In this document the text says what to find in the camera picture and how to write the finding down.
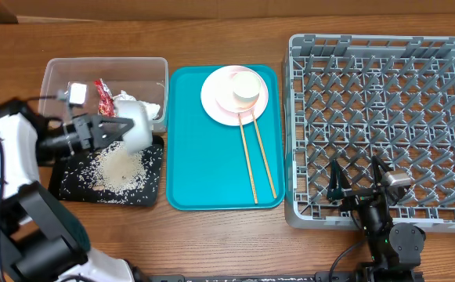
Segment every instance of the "red candy wrapper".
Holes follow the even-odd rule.
[[[103,82],[102,78],[95,81],[95,86],[100,95],[99,114],[107,117],[115,117],[116,114],[114,113],[114,103],[110,89]]]

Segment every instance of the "wooden table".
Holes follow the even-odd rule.
[[[39,95],[46,64],[56,57],[162,56],[170,74],[182,66],[264,63],[281,79],[288,39],[297,33],[455,36],[455,15],[0,25],[0,102]],[[42,169],[43,183],[49,173]],[[85,225],[95,248],[129,259],[147,274],[314,273],[329,269],[360,238],[357,232],[291,228],[283,205],[176,211],[164,193],[165,166],[162,175],[152,208],[64,204]],[[337,269],[353,269],[368,257],[363,248]],[[430,233],[419,270],[426,281],[455,281],[455,234]]]

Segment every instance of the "red object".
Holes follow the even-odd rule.
[[[115,117],[114,103],[112,102],[112,93],[102,78],[95,81],[96,89],[100,95],[99,114],[107,117]]]

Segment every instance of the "plate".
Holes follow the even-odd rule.
[[[201,88],[200,98],[206,114],[223,125],[240,125],[237,114],[220,107],[216,99],[218,95],[229,95],[229,92],[232,92],[232,88],[229,87],[230,80],[240,71],[249,71],[257,75],[258,79],[260,79],[260,82],[262,83],[257,103],[253,107],[255,118],[262,115],[269,101],[269,91],[267,89],[267,85],[265,84],[264,79],[257,74],[257,72],[243,66],[227,66],[219,68],[218,70],[212,72],[204,81],[203,87]],[[243,125],[247,125],[253,121],[251,111],[240,113],[240,116]]]

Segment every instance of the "wooden chopstick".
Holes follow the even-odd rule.
[[[255,181],[253,181],[253,173],[251,173],[250,155],[248,154],[248,147],[246,146],[246,139],[244,138],[243,122],[241,121],[241,115],[237,114],[240,120],[241,137],[243,138],[244,156],[246,157],[246,164],[248,166],[248,174],[250,175],[251,191],[253,192],[253,200],[255,204],[258,204],[257,190],[255,190]]]
[[[251,111],[251,116],[253,117],[253,123],[255,124],[255,131],[257,132],[258,144],[260,144],[260,151],[262,152],[262,156],[264,158],[265,170],[267,171],[267,176],[269,177],[269,184],[271,186],[271,190],[273,191],[273,197],[274,197],[274,199],[276,199],[277,195],[276,195],[276,190],[274,190],[273,177],[271,176],[271,170],[269,169],[269,163],[267,162],[267,158],[265,157],[264,144],[262,144],[262,137],[260,137],[260,131],[258,130],[257,118],[255,118],[255,114],[253,113],[253,110]]]

